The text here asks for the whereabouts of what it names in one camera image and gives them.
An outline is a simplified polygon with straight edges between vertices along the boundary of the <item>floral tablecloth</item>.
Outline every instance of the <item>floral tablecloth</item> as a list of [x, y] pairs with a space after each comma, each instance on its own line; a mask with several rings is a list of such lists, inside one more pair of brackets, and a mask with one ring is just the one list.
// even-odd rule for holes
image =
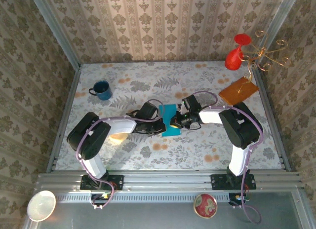
[[[246, 72], [246, 67], [229, 71], [224, 62], [85, 64], [80, 69], [80, 81], [56, 164], [57, 170], [81, 169], [66, 137], [87, 112], [95, 112], [101, 117], [119, 116], [139, 109], [151, 98], [164, 104], [179, 104], [182, 98], [199, 90], [218, 95]], [[88, 93], [88, 89], [102, 79], [110, 83], [113, 92], [108, 101], [100, 101]], [[204, 106], [214, 98], [199, 94], [197, 100]], [[249, 166], [257, 169], [281, 168], [259, 92], [244, 102], [262, 124], [265, 136], [263, 143], [253, 151]], [[217, 105], [224, 104], [219, 97]], [[231, 160], [232, 147], [222, 125], [205, 124], [200, 130], [183, 129], [180, 136], [174, 137], [130, 134], [120, 145], [106, 139], [100, 156], [109, 170], [225, 169]]]

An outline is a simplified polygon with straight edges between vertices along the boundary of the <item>blue object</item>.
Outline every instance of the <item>blue object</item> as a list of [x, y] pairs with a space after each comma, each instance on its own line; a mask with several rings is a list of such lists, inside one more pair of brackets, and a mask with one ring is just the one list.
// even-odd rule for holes
[[93, 88], [89, 89], [89, 93], [93, 96], [97, 96], [102, 101], [109, 100], [110, 97], [112, 97], [110, 85], [105, 80], [96, 82]]
[[[162, 105], [159, 105], [159, 111], [162, 113]], [[163, 123], [166, 126], [166, 132], [162, 133], [163, 137], [169, 137], [169, 136], [177, 136], [180, 135], [180, 129], [173, 128], [170, 126], [170, 120], [174, 115], [176, 114], [177, 106], [176, 104], [168, 104], [164, 105], [164, 113], [162, 116]]]

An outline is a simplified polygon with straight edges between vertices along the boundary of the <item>red decorative plate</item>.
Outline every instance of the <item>red decorative plate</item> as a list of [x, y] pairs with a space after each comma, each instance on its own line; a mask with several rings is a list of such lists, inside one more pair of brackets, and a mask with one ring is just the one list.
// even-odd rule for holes
[[197, 196], [193, 203], [193, 208], [196, 214], [201, 218], [212, 218], [217, 212], [217, 202], [216, 199], [207, 194], [202, 193]]

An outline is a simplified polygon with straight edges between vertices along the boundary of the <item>damask wallpaper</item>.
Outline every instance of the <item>damask wallpaper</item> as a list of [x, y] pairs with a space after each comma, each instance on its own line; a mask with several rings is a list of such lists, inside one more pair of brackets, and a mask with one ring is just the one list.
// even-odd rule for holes
[[282, 0], [47, 0], [81, 63], [223, 60]]
[[33, 0], [0, 0], [0, 229], [24, 222], [73, 75]]
[[264, 75], [282, 140], [292, 167], [301, 172], [316, 215], [316, 0], [297, 0], [277, 39], [289, 48], [274, 58], [287, 56], [289, 68]]

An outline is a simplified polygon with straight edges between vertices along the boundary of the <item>mug handle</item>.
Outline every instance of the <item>mug handle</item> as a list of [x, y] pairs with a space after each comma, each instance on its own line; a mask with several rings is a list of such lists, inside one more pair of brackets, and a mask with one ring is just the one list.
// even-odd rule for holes
[[90, 88], [90, 89], [89, 89], [89, 93], [90, 93], [91, 95], [93, 95], [93, 96], [96, 96], [97, 94], [92, 93], [92, 92], [91, 92], [92, 90], [94, 91], [94, 89], [93, 89], [93, 88]]

